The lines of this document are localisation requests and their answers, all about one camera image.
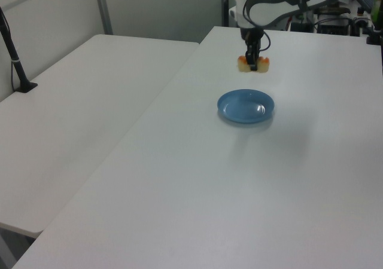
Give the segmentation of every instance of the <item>equipment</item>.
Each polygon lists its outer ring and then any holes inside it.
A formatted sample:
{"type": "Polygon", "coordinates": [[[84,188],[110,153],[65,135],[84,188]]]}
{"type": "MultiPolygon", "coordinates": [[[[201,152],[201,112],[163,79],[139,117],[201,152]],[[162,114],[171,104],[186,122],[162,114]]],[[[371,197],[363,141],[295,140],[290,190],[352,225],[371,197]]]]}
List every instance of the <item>equipment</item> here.
{"type": "Polygon", "coordinates": [[[356,1],[359,2],[359,4],[363,7],[364,10],[366,10],[367,13],[371,14],[374,0],[356,0],[356,1]]]}
{"type": "Polygon", "coordinates": [[[332,4],[338,0],[236,0],[236,17],[241,36],[247,45],[246,60],[252,71],[257,70],[263,28],[284,17],[332,4]]]}
{"type": "Polygon", "coordinates": [[[5,18],[4,13],[1,10],[1,7],[0,7],[0,32],[4,39],[5,45],[7,46],[8,52],[11,56],[12,64],[14,68],[16,69],[17,75],[19,76],[20,87],[15,89],[15,91],[19,91],[21,93],[27,93],[31,89],[37,87],[37,84],[34,82],[28,81],[24,73],[24,69],[23,69],[22,63],[20,62],[19,55],[17,55],[17,51],[12,42],[11,31],[8,26],[7,19],[5,18]]]}

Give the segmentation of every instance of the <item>black cable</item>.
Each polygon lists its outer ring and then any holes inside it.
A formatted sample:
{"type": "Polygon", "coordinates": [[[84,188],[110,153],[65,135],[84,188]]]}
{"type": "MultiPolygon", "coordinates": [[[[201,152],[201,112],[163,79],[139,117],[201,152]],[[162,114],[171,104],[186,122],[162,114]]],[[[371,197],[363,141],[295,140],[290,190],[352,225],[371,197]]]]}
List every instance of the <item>black cable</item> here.
{"type": "MultiPolygon", "coordinates": [[[[7,20],[6,16],[4,15],[3,11],[1,11],[1,16],[4,19],[5,24],[7,25],[8,33],[11,36],[11,28],[10,28],[10,25],[8,24],[8,20],[7,20]]],[[[15,92],[14,86],[13,86],[13,62],[12,61],[11,61],[11,86],[12,86],[12,91],[15,92]]]]}
{"type": "Polygon", "coordinates": [[[262,50],[259,50],[259,52],[266,51],[268,48],[271,47],[271,40],[270,40],[270,37],[269,37],[269,35],[268,35],[266,32],[264,32],[264,33],[265,33],[265,36],[267,37],[267,39],[269,40],[269,45],[268,45],[266,48],[264,48],[264,49],[262,49],[262,50]]]}
{"type": "Polygon", "coordinates": [[[325,23],[325,22],[331,22],[331,21],[337,21],[337,20],[348,20],[349,22],[351,21],[350,18],[326,18],[326,19],[317,21],[316,23],[314,23],[314,26],[325,23]]]}
{"type": "Polygon", "coordinates": [[[244,8],[242,9],[242,16],[245,18],[245,20],[247,21],[247,22],[249,22],[250,24],[252,24],[254,27],[258,27],[251,19],[250,19],[250,16],[249,16],[249,18],[248,17],[246,17],[246,15],[245,15],[245,9],[246,9],[246,6],[247,6],[247,2],[248,2],[249,0],[246,0],[245,1],[245,4],[244,4],[244,8]]]}
{"type": "MultiPolygon", "coordinates": [[[[245,19],[247,22],[249,22],[250,24],[252,24],[254,27],[259,27],[259,26],[257,26],[257,25],[252,21],[252,19],[250,18],[250,16],[249,16],[249,17],[246,17],[246,15],[245,15],[245,9],[246,9],[247,2],[248,2],[248,1],[249,1],[249,0],[246,0],[246,1],[245,1],[244,7],[243,7],[243,9],[242,9],[242,16],[244,17],[244,19],[245,19]]],[[[271,47],[271,40],[270,40],[269,35],[268,35],[265,31],[263,31],[263,33],[266,35],[267,39],[269,40],[269,45],[268,45],[265,49],[259,50],[259,52],[266,51],[268,48],[271,47]]]]}
{"type": "Polygon", "coordinates": [[[11,85],[12,85],[12,91],[15,92],[14,86],[13,86],[13,63],[11,61],[11,85]]]}
{"type": "Polygon", "coordinates": [[[10,28],[10,25],[8,24],[7,18],[5,17],[3,11],[1,11],[1,16],[3,17],[3,19],[5,21],[5,24],[7,25],[8,32],[9,32],[9,34],[11,36],[11,28],[10,28]]]}

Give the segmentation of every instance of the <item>plastic dish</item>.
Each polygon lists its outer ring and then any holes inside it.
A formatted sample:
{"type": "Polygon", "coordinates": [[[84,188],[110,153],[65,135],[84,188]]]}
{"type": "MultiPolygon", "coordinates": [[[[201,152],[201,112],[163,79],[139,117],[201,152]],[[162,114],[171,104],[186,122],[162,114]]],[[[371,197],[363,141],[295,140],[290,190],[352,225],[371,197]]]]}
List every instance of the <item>plastic dish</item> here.
{"type": "Polygon", "coordinates": [[[221,96],[217,103],[220,113],[241,124],[259,123],[272,116],[273,99],[256,90],[235,90],[221,96]]]}

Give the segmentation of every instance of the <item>blue bowl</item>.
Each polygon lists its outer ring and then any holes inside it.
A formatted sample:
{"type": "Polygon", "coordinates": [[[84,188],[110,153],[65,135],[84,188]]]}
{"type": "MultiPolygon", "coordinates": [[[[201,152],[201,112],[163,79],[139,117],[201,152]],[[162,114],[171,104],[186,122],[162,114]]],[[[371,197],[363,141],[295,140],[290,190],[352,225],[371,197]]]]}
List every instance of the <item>blue bowl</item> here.
{"type": "Polygon", "coordinates": [[[230,121],[253,124],[267,120],[274,110],[273,99],[256,90],[235,90],[220,97],[217,103],[221,115],[230,121]]]}

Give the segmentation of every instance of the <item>white wall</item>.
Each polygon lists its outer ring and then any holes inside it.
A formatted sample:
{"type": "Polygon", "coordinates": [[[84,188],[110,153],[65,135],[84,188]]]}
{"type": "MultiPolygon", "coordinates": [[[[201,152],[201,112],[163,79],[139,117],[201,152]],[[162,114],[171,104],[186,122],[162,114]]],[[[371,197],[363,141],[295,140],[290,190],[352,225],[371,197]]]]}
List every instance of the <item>white wall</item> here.
{"type": "Polygon", "coordinates": [[[221,26],[221,0],[107,0],[115,35],[201,42],[221,26]]]}
{"type": "MultiPolygon", "coordinates": [[[[104,33],[97,0],[28,0],[4,14],[29,80],[93,35],[104,33]]],[[[12,93],[10,63],[0,38],[0,101],[12,93]]]]}

